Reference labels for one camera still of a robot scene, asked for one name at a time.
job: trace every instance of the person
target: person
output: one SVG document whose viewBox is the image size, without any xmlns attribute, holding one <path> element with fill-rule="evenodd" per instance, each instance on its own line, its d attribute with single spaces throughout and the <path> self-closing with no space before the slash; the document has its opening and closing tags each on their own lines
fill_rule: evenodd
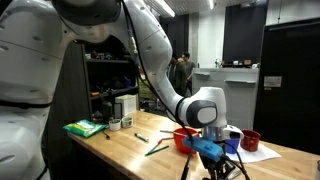
<svg viewBox="0 0 320 180">
<path fill-rule="evenodd" d="M 175 54 L 172 55 L 167 76 L 176 93 L 184 96 L 186 94 L 186 69 L 184 64 L 177 60 Z"/>
<path fill-rule="evenodd" d="M 182 58 L 184 60 L 184 65 L 186 68 L 187 82 L 186 82 L 186 90 L 190 91 L 190 95 L 192 95 L 192 69 L 196 67 L 194 62 L 192 62 L 190 58 L 190 53 L 185 52 L 182 54 Z"/>
</svg>

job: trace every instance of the red container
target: red container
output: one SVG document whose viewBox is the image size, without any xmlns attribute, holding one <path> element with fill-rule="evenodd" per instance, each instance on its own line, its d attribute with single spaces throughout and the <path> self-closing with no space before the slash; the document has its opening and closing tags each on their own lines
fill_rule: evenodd
<svg viewBox="0 0 320 180">
<path fill-rule="evenodd" d="M 252 130 L 242 130 L 243 139 L 241 139 L 240 146 L 247 151 L 254 152 L 257 151 L 259 145 L 259 139 L 261 135 Z"/>
<path fill-rule="evenodd" d="M 190 134 L 198 133 L 194 129 L 187 128 L 187 130 L 190 132 Z M 179 134 L 184 134 L 187 136 L 187 132 L 183 128 L 176 129 L 174 132 L 179 133 Z M 173 139 L 174 139 L 174 142 L 176 143 L 177 149 L 182 153 L 189 154 L 191 149 L 182 144 L 183 138 L 185 138 L 185 136 L 177 135 L 177 134 L 173 133 Z"/>
</svg>

